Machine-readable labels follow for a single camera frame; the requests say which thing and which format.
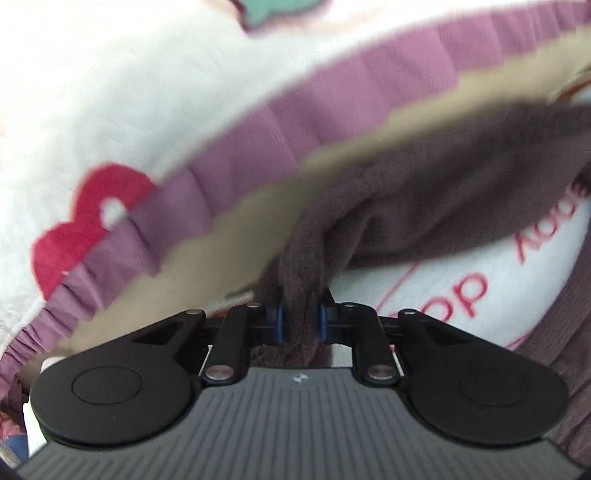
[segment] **fabric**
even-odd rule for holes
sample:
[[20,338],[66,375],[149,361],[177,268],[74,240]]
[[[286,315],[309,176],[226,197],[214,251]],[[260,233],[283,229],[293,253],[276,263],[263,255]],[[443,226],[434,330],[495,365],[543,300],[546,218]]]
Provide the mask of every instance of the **fabric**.
[[338,302],[370,305],[383,316],[413,308],[515,349],[570,277],[591,218],[588,194],[569,186],[540,221],[498,242],[444,258],[345,271],[330,291]]
[[[255,283],[265,264],[289,240],[301,211],[334,183],[340,170],[433,128],[490,109],[491,105],[523,98],[545,101],[589,62],[589,34],[590,29],[565,35],[499,67],[464,73],[454,91],[396,109],[386,123],[367,135],[314,150],[300,164],[298,176],[253,190],[214,219],[214,228],[207,235],[173,247],[155,277],[145,275],[145,266],[138,262],[124,265],[130,279],[135,278],[109,308],[97,310],[91,320],[68,315],[70,312],[64,308],[55,310],[56,318],[38,318],[13,341],[11,354],[0,362],[1,377],[10,379],[21,371],[21,379],[30,385],[47,356],[71,355],[92,348],[180,310],[204,308]],[[199,204],[173,203],[170,207],[172,212],[182,214],[173,218],[183,219],[174,224],[174,233],[190,236],[187,231],[191,223],[187,219],[200,215]],[[170,229],[152,220],[151,231]],[[110,241],[111,236],[103,240]],[[118,274],[122,267],[118,265],[105,274]],[[114,285],[107,280],[101,284],[112,290]]]
[[[316,312],[340,271],[437,258],[509,236],[541,219],[573,179],[589,189],[590,160],[590,107],[518,105],[351,169],[311,205],[263,276],[256,298],[282,295],[291,337],[283,348],[258,349],[254,363],[328,365]],[[573,396],[558,441],[581,461],[589,458],[591,404],[577,394],[589,386],[590,349],[584,335],[573,333],[589,314],[588,243],[566,289],[521,350],[537,352],[546,364],[564,355],[553,366]],[[543,333],[549,329],[553,335]],[[568,341],[577,342],[574,350],[564,348]]]
[[376,0],[332,31],[354,17],[334,3],[314,25],[256,35],[213,0],[129,0],[117,15],[103,2],[0,4],[14,46],[0,59],[3,390],[40,345],[311,151],[590,18],[587,1]]
[[0,440],[5,442],[10,437],[23,433],[25,433],[25,430],[10,418],[10,415],[0,411]]

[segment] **logo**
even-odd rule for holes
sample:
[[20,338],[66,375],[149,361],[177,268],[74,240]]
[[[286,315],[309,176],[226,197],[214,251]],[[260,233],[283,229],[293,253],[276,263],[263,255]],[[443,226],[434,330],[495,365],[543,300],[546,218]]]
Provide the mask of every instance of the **logo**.
[[306,383],[309,378],[306,374],[297,374],[293,377],[293,380],[301,385],[302,383]]

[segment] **brown fleece fabric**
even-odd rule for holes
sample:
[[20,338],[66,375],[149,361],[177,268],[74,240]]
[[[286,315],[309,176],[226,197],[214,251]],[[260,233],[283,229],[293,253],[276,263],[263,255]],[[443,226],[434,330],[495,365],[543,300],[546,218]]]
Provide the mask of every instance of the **brown fleece fabric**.
[[[349,170],[307,210],[257,288],[283,293],[290,340],[257,365],[328,365],[318,343],[319,296],[357,266],[408,262],[488,244],[538,221],[578,176],[591,180],[591,106],[517,105]],[[567,381],[558,437],[591,463],[591,239],[571,280],[519,351]]]

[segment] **red heart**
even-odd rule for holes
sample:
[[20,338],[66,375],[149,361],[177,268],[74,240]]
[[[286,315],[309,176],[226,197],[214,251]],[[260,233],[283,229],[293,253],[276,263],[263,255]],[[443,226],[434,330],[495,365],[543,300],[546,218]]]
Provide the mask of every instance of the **red heart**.
[[89,171],[76,195],[73,220],[58,223],[33,244],[33,272],[46,300],[108,233],[100,222],[102,202],[116,198],[131,210],[154,188],[148,176],[124,165]]

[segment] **purple ruffled trim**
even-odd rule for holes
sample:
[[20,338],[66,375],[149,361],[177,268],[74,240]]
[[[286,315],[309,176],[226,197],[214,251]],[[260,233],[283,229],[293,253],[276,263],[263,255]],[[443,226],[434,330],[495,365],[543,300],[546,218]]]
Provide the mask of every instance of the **purple ruffled trim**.
[[452,90],[460,72],[500,65],[590,21],[591,1],[460,17],[398,34],[272,100],[190,159],[72,269],[0,359],[0,398],[30,358],[109,306],[136,275],[158,273],[171,247],[207,234],[244,194],[297,174],[308,153],[377,127],[396,107]]

